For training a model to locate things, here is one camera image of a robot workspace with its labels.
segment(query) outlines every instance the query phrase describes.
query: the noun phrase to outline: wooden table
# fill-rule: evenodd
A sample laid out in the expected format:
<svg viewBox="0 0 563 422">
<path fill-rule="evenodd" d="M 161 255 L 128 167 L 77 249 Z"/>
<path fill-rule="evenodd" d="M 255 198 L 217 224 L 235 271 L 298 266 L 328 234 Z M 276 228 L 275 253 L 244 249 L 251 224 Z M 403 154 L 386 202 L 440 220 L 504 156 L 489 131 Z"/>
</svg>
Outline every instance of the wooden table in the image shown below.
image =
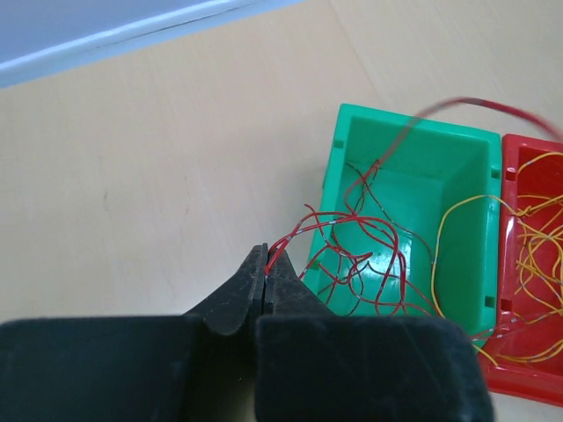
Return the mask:
<svg viewBox="0 0 563 422">
<path fill-rule="evenodd" d="M 0 321 L 190 309 L 319 203 L 342 102 L 472 95 L 562 125 L 562 17 L 558 0 L 310 0 L 0 91 Z M 500 420 L 563 419 L 495 402 Z"/>
</svg>

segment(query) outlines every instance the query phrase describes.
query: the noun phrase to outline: yellow wire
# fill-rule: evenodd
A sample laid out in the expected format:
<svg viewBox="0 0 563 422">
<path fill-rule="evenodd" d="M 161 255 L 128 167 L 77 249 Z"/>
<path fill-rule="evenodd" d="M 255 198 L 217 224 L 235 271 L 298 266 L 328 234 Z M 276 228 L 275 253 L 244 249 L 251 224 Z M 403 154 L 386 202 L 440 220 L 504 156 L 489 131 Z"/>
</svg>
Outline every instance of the yellow wire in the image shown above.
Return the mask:
<svg viewBox="0 0 563 422">
<path fill-rule="evenodd" d="M 546 152 L 545 154 L 537 156 L 537 157 L 531 159 L 530 161 L 527 161 L 526 163 L 522 164 L 518 168 L 518 172 L 516 174 L 520 174 L 520 172 L 522 170 L 524 170 L 526 167 L 528 167 L 530 164 L 537 163 L 539 160 L 543 160 L 544 158 L 546 158 L 548 156 L 563 156 L 563 153 L 562 152 Z"/>
<path fill-rule="evenodd" d="M 546 314 L 543 314 L 542 316 L 539 316 L 536 319 L 532 319 L 531 321 L 524 321 L 525 324 L 527 325 L 532 325 L 537 323 L 538 321 L 541 321 L 542 319 L 546 319 L 547 317 L 550 317 L 551 315 L 556 315 L 556 314 L 560 314 L 561 313 L 561 309 L 554 309 Z M 520 316 L 519 314 L 514 312 L 514 315 L 516 315 L 517 317 L 519 317 L 520 319 L 524 319 L 522 318 L 522 316 Z"/>
<path fill-rule="evenodd" d="M 547 154 L 543 154 L 542 156 L 538 156 L 536 158 L 534 158 L 533 160 L 523 164 L 519 169 L 518 169 L 518 173 L 520 173 L 520 171 L 522 171 L 526 166 L 533 164 L 537 161 L 539 161 L 542 158 L 545 158 L 546 156 L 563 156 L 563 154 L 561 153 L 547 153 Z M 518 210 L 517 212 L 508 204 L 506 203 L 504 200 L 502 200 L 501 198 L 494 196 L 494 195 L 476 195 L 473 196 L 471 198 L 467 198 L 465 200 L 461 200 L 459 201 L 457 204 L 454 204 L 452 207 L 450 207 L 442 216 L 442 220 L 440 221 L 440 225 L 438 227 L 438 232 L 436 235 L 436 245 L 435 245 L 435 256 L 434 256 L 434 261 L 432 263 L 432 272 L 430 275 L 430 292 L 432 295 L 432 302 L 435 306 L 436 312 L 438 313 L 438 315 L 442 318 L 445 318 L 445 315 L 442 312 L 442 308 L 440 307 L 440 304 L 438 303 L 437 300 L 437 296 L 436 296 L 436 291 L 435 291 L 435 272 L 436 272 L 436 265 L 437 265 L 437 260 L 438 260 L 438 254 L 440 251 L 440 238 L 442 236 L 442 231 L 443 231 L 443 226 L 446 222 L 446 220 L 448 219 L 448 217 L 450 216 L 450 214 L 456 210 L 458 207 L 462 207 L 463 205 L 473 202 L 475 200 L 480 200 L 480 199 L 491 199 L 491 200 L 496 200 L 499 203 L 501 203 L 504 207 L 506 207 L 508 209 L 508 211 L 515 217 L 518 217 L 517 221 L 518 223 L 523 226 L 524 229 L 524 233 L 525 236 L 533 236 L 532 240 L 528 241 L 529 244 L 529 256 L 525 259 L 522 260 L 522 251 L 520 254 L 520 259 L 519 259 L 519 264 L 520 264 L 520 281 L 521 281 L 521 286 L 519 287 L 518 291 L 520 289 L 523 289 L 532 299 L 546 305 L 547 307 L 551 308 L 552 311 L 549 312 L 548 314 L 544 314 L 542 315 L 540 318 L 537 318 L 536 320 L 534 320 L 531 323 L 528 324 L 533 324 L 534 322 L 539 321 L 540 319 L 544 319 L 546 316 L 548 315 L 553 315 L 556 313 L 560 313 L 561 315 L 563 315 L 563 299 L 561 298 L 561 296 L 559 296 L 557 294 L 557 292 L 555 291 L 555 289 L 552 288 L 551 284 L 549 284 L 549 282 L 546 280 L 545 277 L 542 277 L 540 275 L 541 270 L 539 270 L 539 267 L 535 261 L 535 259 L 533 258 L 533 253 L 539 248 L 539 246 L 541 244 L 543 244 L 545 241 L 549 240 L 549 241 L 553 241 L 556 244 L 556 247 L 558 248 L 558 252 L 559 252 L 559 257 L 558 260 L 556 261 L 556 263 L 554 264 L 553 268 L 552 268 L 552 277 L 554 278 L 554 280 L 557 280 L 556 276 L 555 276 L 555 271 L 556 271 L 556 267 L 558 264 L 563 263 L 563 259 L 561 257 L 563 257 L 563 249 L 561 248 L 561 246 L 557 243 L 557 240 L 559 239 L 559 236 L 563 235 L 563 230 L 558 233 L 558 235 L 553 238 L 552 234 L 554 231 L 561 229 L 562 226 L 559 226 L 558 228 L 556 228 L 555 230 L 552 231 L 551 236 L 550 235 L 546 235 L 545 233 L 542 233 L 540 230 L 536 230 L 534 228 L 532 228 L 530 225 L 524 223 L 519 217 L 522 217 L 524 215 L 532 215 L 534 213 L 536 213 L 537 211 L 545 208 L 545 207 L 549 207 L 552 204 L 555 203 L 559 203 L 562 207 L 563 205 L 561 204 L 561 201 L 563 200 L 563 195 L 560 195 L 556 198 L 547 198 L 547 197 L 539 197 L 538 195 L 525 195 L 526 197 L 537 197 L 538 199 L 542 199 L 545 200 L 545 202 L 538 204 L 536 206 L 528 206 L 523 210 Z M 552 222 L 554 222 L 557 217 L 561 214 L 561 212 L 563 211 L 563 208 L 559 211 L 559 213 L 557 213 L 547 224 L 544 225 L 544 227 L 542 229 L 545 229 L 546 227 L 548 227 Z M 526 233 L 526 230 L 532 232 L 533 234 L 528 234 Z M 536 247 L 532 250 L 532 244 L 534 243 L 534 240 L 537 239 L 539 240 L 538 244 L 536 245 Z M 536 265 L 536 268 L 534 268 L 533 266 L 529 266 L 526 262 L 528 261 L 528 259 L 530 261 L 532 261 L 532 263 L 534 265 Z M 559 297 L 559 300 L 561 301 L 561 309 L 557 309 L 555 307 L 553 307 L 551 304 L 542 301 L 541 299 L 537 298 L 534 294 L 532 294 L 530 291 L 527 290 L 527 288 L 525 287 L 525 285 L 528 283 L 529 280 L 531 280 L 531 278 L 533 278 L 533 275 L 529 277 L 528 280 L 526 280 L 525 282 L 523 282 L 523 268 L 528 269 L 528 271 L 530 271 L 532 274 L 540 277 L 542 280 L 545 281 L 545 283 L 547 283 L 550 287 L 550 289 L 553 291 L 554 294 L 556 294 Z M 559 274 L 563 276 L 563 264 L 561 264 L 561 269 L 559 271 Z M 561 285 L 561 280 L 563 280 L 563 277 L 559 278 L 559 284 L 560 284 L 560 288 L 561 288 L 561 293 L 563 295 L 563 285 Z M 490 360 L 496 367 L 499 366 L 498 362 L 494 359 L 493 356 L 491 356 L 489 353 L 485 352 L 483 349 L 481 349 L 480 347 L 473 345 L 473 347 L 481 354 L 483 354 L 488 360 Z M 544 356 L 545 354 L 548 354 L 551 350 L 555 349 L 555 351 L 551 354 L 549 354 L 548 356 Z M 499 355 L 500 357 L 502 357 L 505 360 L 512 360 L 512 361 L 518 361 L 518 362 L 531 362 L 531 363 L 536 363 L 539 361 L 543 361 L 543 360 L 548 360 L 550 358 L 552 358 L 553 356 L 557 355 L 558 353 L 560 353 L 563 350 L 563 339 L 560 340 L 559 342 L 555 343 L 554 345 L 552 345 L 551 347 L 549 347 L 548 349 L 546 349 L 545 351 L 539 353 L 538 355 L 535 356 L 531 356 L 531 357 L 512 357 L 512 356 L 505 356 L 505 355 Z"/>
</svg>

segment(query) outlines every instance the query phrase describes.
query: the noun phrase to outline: plastic container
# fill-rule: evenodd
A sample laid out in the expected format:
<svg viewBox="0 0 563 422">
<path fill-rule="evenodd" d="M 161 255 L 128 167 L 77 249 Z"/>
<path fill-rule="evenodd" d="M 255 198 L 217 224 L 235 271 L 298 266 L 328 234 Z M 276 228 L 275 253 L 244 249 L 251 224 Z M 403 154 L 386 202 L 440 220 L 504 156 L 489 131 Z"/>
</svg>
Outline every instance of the plastic container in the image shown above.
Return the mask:
<svg viewBox="0 0 563 422">
<path fill-rule="evenodd" d="M 503 177 L 502 198 L 514 209 L 531 205 L 533 199 L 518 198 L 519 195 L 556 196 L 563 193 L 563 157 L 547 157 L 517 175 L 517 169 L 536 156 L 546 152 L 563 152 L 563 145 L 540 141 L 520 135 L 506 135 L 502 139 Z M 535 214 L 526 220 L 532 227 L 541 227 L 554 217 L 553 210 Z M 560 215 L 550 227 L 563 223 Z M 545 313 L 547 308 L 531 299 L 523 292 L 515 295 L 520 286 L 516 260 L 522 249 L 518 236 L 522 229 L 506 208 L 501 210 L 501 243 L 499 260 L 499 326 L 509 329 L 515 313 L 523 318 L 533 318 Z M 534 254 L 541 268 L 551 268 L 557 253 L 554 247 L 546 245 Z M 537 277 L 529 283 L 541 299 L 557 306 L 556 296 L 549 291 Z M 485 350 L 493 356 L 531 356 L 543 351 L 560 338 L 563 338 L 563 316 L 550 316 L 537 324 L 516 328 L 515 332 L 502 337 L 491 338 Z M 489 360 L 479 358 L 484 370 L 487 385 L 492 391 L 512 396 L 529 398 L 539 402 L 563 406 L 563 353 L 538 363 L 514 363 L 498 359 L 495 367 Z"/>
<path fill-rule="evenodd" d="M 388 148 L 409 117 L 358 105 L 342 105 L 334 132 L 333 147 L 326 169 L 321 211 L 345 211 L 343 195 L 358 178 L 354 168 L 365 172 Z M 387 214 L 396 223 L 420 235 L 435 252 L 438 226 L 443 214 L 461 200 L 480 194 L 501 194 L 501 137 L 484 130 L 424 120 L 408 135 L 378 172 L 373 191 Z M 359 198 L 361 188 L 351 198 Z M 366 200 L 362 215 L 384 218 L 372 199 Z M 436 292 L 445 316 L 469 333 L 494 327 L 496 320 L 497 262 L 500 206 L 480 199 L 457 208 L 447 220 L 440 243 L 435 278 Z M 384 271 L 390 250 L 363 235 L 357 224 L 334 226 L 340 242 L 351 252 L 373 251 L 369 260 Z M 398 230 L 400 250 L 406 257 L 407 278 L 430 298 L 430 257 L 417 238 Z M 325 244 L 316 232 L 311 246 L 313 257 Z M 317 263 L 338 270 L 338 256 L 321 254 Z M 305 284 L 321 300 L 329 295 L 332 280 L 311 266 Z M 364 297 L 375 298 L 382 276 L 365 270 Z M 406 302 L 428 311 L 429 305 L 411 288 Z M 397 282 L 387 282 L 381 300 L 397 302 Z M 328 303 L 331 310 L 347 315 L 357 304 L 348 286 L 337 286 Z M 382 315 L 392 308 L 382 308 Z M 352 315 L 375 315 L 375 308 L 361 303 Z M 409 315 L 417 311 L 409 310 Z"/>
</svg>

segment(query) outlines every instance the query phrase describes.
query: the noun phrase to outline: tangled wire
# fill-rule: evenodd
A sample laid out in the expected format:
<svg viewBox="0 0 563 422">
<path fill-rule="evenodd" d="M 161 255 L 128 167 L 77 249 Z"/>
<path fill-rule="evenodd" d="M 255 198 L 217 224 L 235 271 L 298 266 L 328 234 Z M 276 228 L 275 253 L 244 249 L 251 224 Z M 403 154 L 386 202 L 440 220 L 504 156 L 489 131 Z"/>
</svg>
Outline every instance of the tangled wire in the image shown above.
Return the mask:
<svg viewBox="0 0 563 422">
<path fill-rule="evenodd" d="M 367 171 L 362 173 L 353 165 L 347 164 L 351 171 L 357 173 L 357 179 L 344 193 L 344 211 L 319 212 L 312 206 L 305 205 L 310 212 L 297 223 L 293 230 L 272 245 L 270 249 L 270 259 L 265 268 L 266 275 L 269 274 L 276 259 L 280 257 L 282 252 L 287 248 L 289 242 L 295 236 L 305 232 L 319 230 L 324 241 L 324 245 L 311 257 L 308 264 L 299 274 L 299 278 L 302 279 L 310 269 L 319 270 L 325 274 L 330 282 L 326 287 L 318 292 L 318 295 L 326 295 L 325 301 L 327 304 L 332 300 L 334 291 L 337 288 L 347 287 L 347 289 L 355 297 L 356 303 L 346 315 L 353 315 L 362 303 L 367 303 L 373 307 L 376 315 L 385 314 L 394 316 L 399 312 L 402 312 L 405 315 L 446 317 L 442 312 L 440 301 L 435 291 L 437 257 L 440 250 L 440 238 L 444 223 L 450 216 L 451 212 L 458 207 L 462 207 L 463 205 L 475 200 L 489 199 L 499 201 L 502 206 L 508 207 L 509 212 L 516 217 L 518 224 L 523 228 L 521 237 L 524 241 L 525 247 L 523 247 L 523 251 L 517 262 L 520 271 L 520 287 L 516 293 L 519 294 L 520 292 L 523 292 L 524 294 L 530 295 L 530 297 L 534 297 L 536 301 L 543 303 L 548 308 L 543 315 L 533 319 L 525 319 L 516 314 L 515 318 L 510 321 L 510 332 L 518 332 L 526 326 L 536 324 L 537 322 L 550 316 L 563 317 L 563 248 L 560 245 L 561 239 L 563 238 L 563 225 L 550 228 L 550 225 L 552 225 L 553 222 L 559 218 L 561 214 L 563 214 L 563 195 L 556 198 L 537 197 L 535 199 L 541 200 L 542 202 L 539 202 L 536 206 L 530 206 L 519 210 L 512 209 L 505 201 L 492 195 L 479 195 L 462 200 L 444 213 L 436 236 L 435 249 L 434 252 L 432 252 L 432 248 L 422 238 L 422 236 L 419 236 L 417 233 L 401 226 L 389 216 L 373 192 L 373 183 L 379 170 L 382 166 L 384 166 L 389 157 L 394 154 L 397 148 L 399 148 L 402 141 L 407 138 L 413 128 L 421 120 L 426 119 L 431 114 L 437 113 L 445 108 L 461 104 L 481 106 L 527 120 L 534 126 L 544 130 L 555 141 L 563 142 L 563 135 L 550 123 L 533 114 L 493 101 L 479 98 L 453 98 L 432 105 L 414 115 L 407 122 L 407 124 L 399 131 L 397 137 L 392 141 L 390 147 L 368 168 Z M 540 156 L 523 164 L 521 168 L 518 169 L 518 173 L 529 165 L 540 161 L 542 158 L 543 157 Z M 360 191 L 359 197 L 356 201 L 352 201 L 352 192 L 357 193 L 358 190 Z M 362 214 L 364 206 L 368 200 L 377 204 L 377 207 L 383 214 L 384 218 Z M 560 210 L 545 226 L 541 228 L 533 228 L 526 222 L 528 217 L 540 212 L 541 210 L 545 210 L 548 207 L 560 207 Z M 344 242 L 339 239 L 338 230 L 336 228 L 341 225 L 354 225 L 360 230 L 360 234 L 362 236 L 366 236 L 370 242 L 373 242 L 374 247 L 371 248 L 370 251 L 366 251 L 364 253 L 353 253 L 351 251 L 352 248 L 345 247 Z M 410 268 L 404 251 L 400 249 L 401 238 L 399 233 L 403 236 L 408 236 L 411 241 L 417 239 L 417 242 L 420 242 L 428 253 L 431 298 L 424 295 L 420 289 L 408 279 Z M 550 272 L 540 268 L 537 264 L 537 259 L 534 258 L 535 254 L 539 253 L 543 245 L 546 243 L 556 244 L 557 251 L 559 252 L 559 257 Z M 376 245 L 378 245 L 377 248 L 380 248 L 379 250 L 384 251 L 383 255 L 388 259 L 383 266 L 374 266 L 372 264 L 374 259 L 377 258 L 374 252 Z M 334 268 L 328 268 L 323 264 L 321 259 L 324 254 L 329 252 L 335 254 L 338 258 L 336 261 L 337 264 Z M 545 283 L 550 286 L 550 291 L 559 298 L 559 306 L 554 306 L 549 302 L 543 301 L 530 291 L 528 284 L 536 277 L 544 280 Z M 379 285 L 377 287 L 377 291 L 373 294 L 374 289 L 368 288 L 367 280 L 375 278 L 377 278 Z M 390 284 L 393 285 L 393 289 L 397 289 L 398 298 L 396 301 L 386 302 L 383 300 L 384 291 L 386 286 Z M 473 335 L 472 339 L 477 342 L 487 340 L 493 336 L 499 337 L 508 335 L 506 330 L 499 330 L 500 328 L 506 327 L 492 327 L 489 330 Z M 495 358 L 490 356 L 488 353 L 483 352 L 476 345 L 475 347 L 494 365 L 498 365 Z M 534 362 L 550 359 L 562 350 L 563 339 L 559 340 L 545 351 L 534 356 L 500 357 L 505 360 Z"/>
</svg>

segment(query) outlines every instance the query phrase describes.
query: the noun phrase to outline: wire bundle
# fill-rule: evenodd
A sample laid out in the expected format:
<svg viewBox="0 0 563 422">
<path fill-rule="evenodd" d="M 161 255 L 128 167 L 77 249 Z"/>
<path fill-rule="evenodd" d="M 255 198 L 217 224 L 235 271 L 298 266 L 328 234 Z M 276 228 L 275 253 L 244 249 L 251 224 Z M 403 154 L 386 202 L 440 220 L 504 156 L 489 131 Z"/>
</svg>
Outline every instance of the wire bundle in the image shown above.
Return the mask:
<svg viewBox="0 0 563 422">
<path fill-rule="evenodd" d="M 275 244 L 272 245 L 270 250 L 270 259 L 267 263 L 265 268 L 266 275 L 268 275 L 274 265 L 274 262 L 281 253 L 287 248 L 289 242 L 295 237 L 304 232 L 312 231 L 318 229 L 320 234 L 325 242 L 325 245 L 320 248 L 317 253 L 311 258 L 310 262 L 306 265 L 304 270 L 300 274 L 300 278 L 306 274 L 311 268 L 318 269 L 322 271 L 328 278 L 331 280 L 326 288 L 319 292 L 323 293 L 326 290 L 329 290 L 326 302 L 329 303 L 331 298 L 333 297 L 333 292 L 336 287 L 338 286 L 347 286 L 350 292 L 357 298 L 356 305 L 349 311 L 348 315 L 352 315 L 358 308 L 361 302 L 366 302 L 374 306 L 375 312 L 377 315 L 381 315 L 381 307 L 392 307 L 392 311 L 390 315 L 396 315 L 400 310 L 404 314 L 409 313 L 409 309 L 416 309 L 419 312 L 422 312 L 426 315 L 438 315 L 439 317 L 446 317 L 440 307 L 439 298 L 436 295 L 435 291 L 435 273 L 436 273 L 436 264 L 437 264 L 437 257 L 438 252 L 440 250 L 440 237 L 442 234 L 443 225 L 450 215 L 456 208 L 463 206 L 469 202 L 474 200 L 482 200 L 482 199 L 489 199 L 489 200 L 497 200 L 503 206 L 508 207 L 510 213 L 517 217 L 517 220 L 525 230 L 523 234 L 523 238 L 525 240 L 526 247 L 528 248 L 528 253 L 521 254 L 521 257 L 518 261 L 520 275 L 521 275 L 521 286 L 517 293 L 523 291 L 524 293 L 530 292 L 530 290 L 526 287 L 528 282 L 531 280 L 530 273 L 533 276 L 542 277 L 542 280 L 545 280 L 546 283 L 550 283 L 550 286 L 557 285 L 559 288 L 560 295 L 557 294 L 555 291 L 555 287 L 553 291 L 556 295 L 558 295 L 560 299 L 560 304 L 563 306 L 563 284 L 561 283 L 561 275 L 563 274 L 563 249 L 561 245 L 559 245 L 560 255 L 553 266 L 551 271 L 551 275 L 545 273 L 544 269 L 541 269 L 537 266 L 537 261 L 534 259 L 534 253 L 536 253 L 539 249 L 541 244 L 544 242 L 560 242 L 561 238 L 563 238 L 563 227 L 558 226 L 556 229 L 552 229 L 549 234 L 543 233 L 541 229 L 534 229 L 530 225 L 525 222 L 525 217 L 532 215 L 534 212 L 539 212 L 541 209 L 545 209 L 546 207 L 550 206 L 560 206 L 561 210 L 559 211 L 557 216 L 563 214 L 563 197 L 557 198 L 547 198 L 544 202 L 537 204 L 536 207 L 527 207 L 524 210 L 513 210 L 510 206 L 501 200 L 500 198 L 491 196 L 491 195 L 480 195 L 472 198 L 468 198 L 466 200 L 462 200 L 461 202 L 455 204 L 451 207 L 446 213 L 444 213 L 442 217 L 442 221 L 440 223 L 437 237 L 436 237 L 436 244 L 435 244 L 435 251 L 432 253 L 428 244 L 416 233 L 400 226 L 395 221 L 393 221 L 390 216 L 384 210 L 382 204 L 377 199 L 376 195 L 372 191 L 373 182 L 376 179 L 378 170 L 384 165 L 387 159 L 394 154 L 397 148 L 400 146 L 402 141 L 406 139 L 406 137 L 410 134 L 412 129 L 421 121 L 426 119 L 431 114 L 437 113 L 445 108 L 449 108 L 452 106 L 460 105 L 460 104 L 467 104 L 467 105 L 474 105 L 474 106 L 481 106 L 489 109 L 493 109 L 495 111 L 506 113 L 513 115 L 519 119 L 527 120 L 528 122 L 532 123 L 534 126 L 542 129 L 545 131 L 551 138 L 558 142 L 563 142 L 563 135 L 560 131 L 553 127 L 550 123 L 538 118 L 537 116 L 527 113 L 525 111 L 519 110 L 517 108 L 503 105 L 500 103 L 496 103 L 493 101 L 488 101 L 479 98 L 452 98 L 435 105 L 430 106 L 422 110 L 420 113 L 414 115 L 407 124 L 403 127 L 401 131 L 399 131 L 397 137 L 392 141 L 390 147 L 368 168 L 365 173 L 357 170 L 356 168 L 352 167 L 354 171 L 358 173 L 357 180 L 346 190 L 344 194 L 344 205 L 346 211 L 344 212 L 318 212 L 310 205 L 306 205 L 306 207 L 310 210 L 310 212 L 301 219 L 298 224 L 294 227 L 294 229 L 288 233 L 285 237 L 277 241 Z M 522 171 L 526 166 L 532 163 L 524 164 L 518 171 Z M 361 195 L 357 202 L 352 206 L 350 204 L 350 194 L 353 190 L 360 188 Z M 381 209 L 385 218 L 377 218 L 375 216 L 368 216 L 362 215 L 361 212 L 363 210 L 363 205 L 366 202 L 366 199 L 369 198 L 370 200 L 374 201 L 379 208 Z M 385 271 L 379 271 L 378 269 L 374 268 L 371 263 L 370 259 L 373 258 L 373 251 L 365 251 L 363 253 L 353 253 L 347 248 L 343 247 L 342 242 L 339 241 L 337 236 L 336 227 L 343 225 L 343 224 L 356 224 L 360 230 L 362 231 L 363 236 L 368 236 L 373 242 L 383 246 L 384 248 L 388 249 L 389 253 L 386 254 L 389 256 L 389 262 L 387 263 Z M 419 241 L 423 242 L 425 248 L 428 250 L 429 255 L 429 263 L 431 268 L 431 285 L 430 285 L 430 293 L 432 295 L 431 300 L 429 300 L 414 284 L 412 284 L 407 279 L 408 273 L 408 264 L 406 262 L 405 255 L 399 249 L 400 239 L 399 233 L 403 234 L 403 236 L 411 236 L 416 237 Z M 333 271 L 329 271 L 328 268 L 323 266 L 322 262 L 319 262 L 321 257 L 324 253 L 332 252 L 338 255 L 338 265 L 336 269 Z M 375 297 L 365 297 L 365 282 L 363 275 L 366 272 L 373 272 L 381 276 L 381 283 L 375 294 Z M 385 289 L 387 283 L 393 280 L 394 282 L 398 283 L 398 291 L 399 291 L 399 298 L 396 302 L 382 302 L 381 297 L 382 293 Z M 428 305 L 427 309 L 422 308 L 421 306 L 415 305 L 412 302 L 406 302 L 406 292 L 407 289 L 412 289 L 418 296 L 422 298 L 422 300 Z M 525 321 L 521 317 L 515 317 L 511 321 L 511 328 L 509 329 L 510 332 L 517 332 L 525 328 L 525 326 L 530 324 L 535 324 L 536 322 L 550 316 L 550 315 L 559 315 L 563 316 L 563 308 L 559 306 L 558 308 L 552 307 L 544 316 L 540 318 L 536 318 L 535 320 Z M 483 331 L 474 335 L 472 338 L 473 340 L 481 340 L 481 339 L 488 339 L 491 338 L 491 335 L 494 331 L 497 332 L 496 336 L 501 337 L 505 335 L 501 333 L 501 330 L 506 330 L 507 327 L 494 327 L 487 331 Z M 489 356 L 487 353 L 483 352 L 481 349 L 476 347 L 480 352 L 482 352 L 491 362 L 497 365 L 496 360 Z M 537 359 L 549 359 L 549 357 L 554 356 L 555 354 L 561 352 L 563 350 L 563 340 L 560 340 L 558 343 L 551 346 L 548 350 L 539 353 L 537 356 L 530 356 L 530 357 L 509 357 L 509 356 L 502 356 L 504 359 L 507 360 L 518 360 L 518 361 L 534 361 Z"/>
<path fill-rule="evenodd" d="M 530 165 L 538 166 L 541 160 L 549 156 L 563 158 L 559 152 L 549 152 L 524 163 L 518 169 L 517 174 Z M 533 302 L 541 305 L 545 313 L 539 316 L 521 315 L 517 309 L 515 315 L 528 327 L 545 322 L 548 318 L 558 318 L 559 325 L 563 325 L 563 194 L 557 196 L 545 196 L 536 194 L 518 195 L 519 200 L 535 203 L 525 209 L 519 209 L 521 216 L 516 219 L 521 234 L 518 239 L 522 241 L 516 268 L 518 271 L 517 295 L 527 295 Z M 533 220 L 535 215 L 542 214 L 543 218 Z M 534 221 L 546 219 L 540 227 L 534 227 Z M 542 265 L 540 257 L 555 251 L 551 267 Z M 555 340 L 549 347 L 529 356 L 509 356 L 499 354 L 499 358 L 515 363 L 539 363 L 549 360 L 563 351 L 563 338 Z"/>
</svg>

